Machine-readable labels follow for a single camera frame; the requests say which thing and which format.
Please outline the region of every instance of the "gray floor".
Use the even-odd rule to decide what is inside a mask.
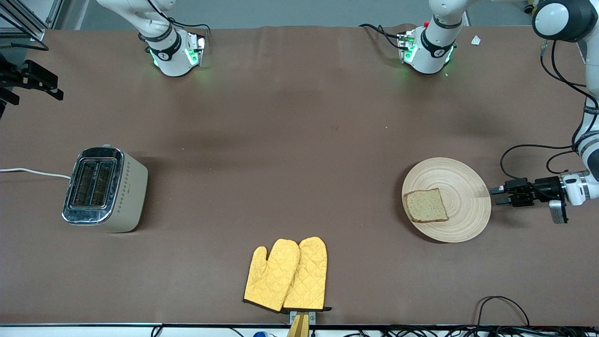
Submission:
[[[530,25],[531,16],[523,12],[525,2],[496,4],[484,0],[468,13],[473,26]],[[120,16],[90,0],[80,29],[133,29]],[[421,24],[431,18],[426,0],[178,0],[169,16],[179,22],[206,23],[212,28],[257,28],[262,26],[358,26],[362,23],[395,26]]]

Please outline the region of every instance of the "slice of bread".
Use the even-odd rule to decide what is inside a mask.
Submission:
[[[449,220],[438,188],[410,192],[404,196],[404,202],[408,216],[414,222],[424,224]]]

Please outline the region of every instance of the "toaster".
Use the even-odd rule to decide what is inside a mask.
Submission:
[[[62,218],[111,233],[132,231],[140,221],[147,180],[146,167],[120,149],[87,149],[73,168]]]

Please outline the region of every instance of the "metal bracket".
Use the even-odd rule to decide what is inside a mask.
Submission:
[[[298,311],[289,311],[289,325],[293,324],[295,316],[298,314]],[[310,325],[316,325],[316,311],[309,311],[308,317],[310,318]]]

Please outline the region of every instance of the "yellow oven mitt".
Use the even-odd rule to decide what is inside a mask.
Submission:
[[[279,239],[267,258],[266,247],[254,251],[243,302],[280,312],[300,261],[295,241]]]
[[[298,311],[324,310],[327,263],[325,243],[319,237],[309,237],[299,245],[299,265],[283,307]]]

